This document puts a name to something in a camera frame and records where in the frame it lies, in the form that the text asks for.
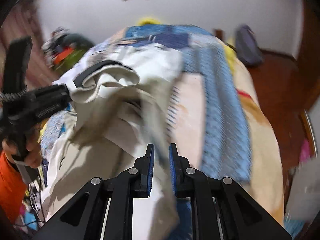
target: silver bolt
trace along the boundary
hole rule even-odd
[[[223,178],[222,181],[223,181],[225,184],[231,184],[231,183],[233,182],[233,180],[232,180],[231,178],[229,178],[229,177]]]
[[[136,168],[131,168],[131,169],[129,170],[129,173],[130,173],[131,175],[137,174],[137,173],[138,173],[138,169],[136,169]]]
[[[186,169],[186,173],[188,174],[194,174],[196,172],[196,170],[194,168],[187,168]]]
[[[97,184],[100,183],[100,181],[101,181],[101,179],[99,179],[99,178],[93,178],[93,179],[91,180],[91,184],[97,185]]]

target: pink curtain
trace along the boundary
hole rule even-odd
[[[24,36],[31,36],[32,51],[26,72],[28,89],[44,87],[58,79],[56,73],[51,71],[44,60],[41,45],[43,44],[36,8],[32,0],[19,1],[8,14],[0,28],[0,87],[2,87],[5,51],[10,41]]]

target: orange sleeve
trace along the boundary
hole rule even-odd
[[[0,155],[0,205],[7,218],[14,223],[19,215],[27,185],[2,152]]]

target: wooden floor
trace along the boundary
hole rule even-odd
[[[305,137],[299,118],[305,101],[305,88],[295,63],[286,57],[264,55],[264,63],[250,68],[260,107],[278,141],[283,167],[285,200],[288,197],[287,170],[298,165]]]

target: wall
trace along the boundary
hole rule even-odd
[[[302,30],[301,0],[38,0],[38,8],[45,38],[64,26],[96,43],[148,16],[226,36],[247,23],[261,48],[297,55]]]

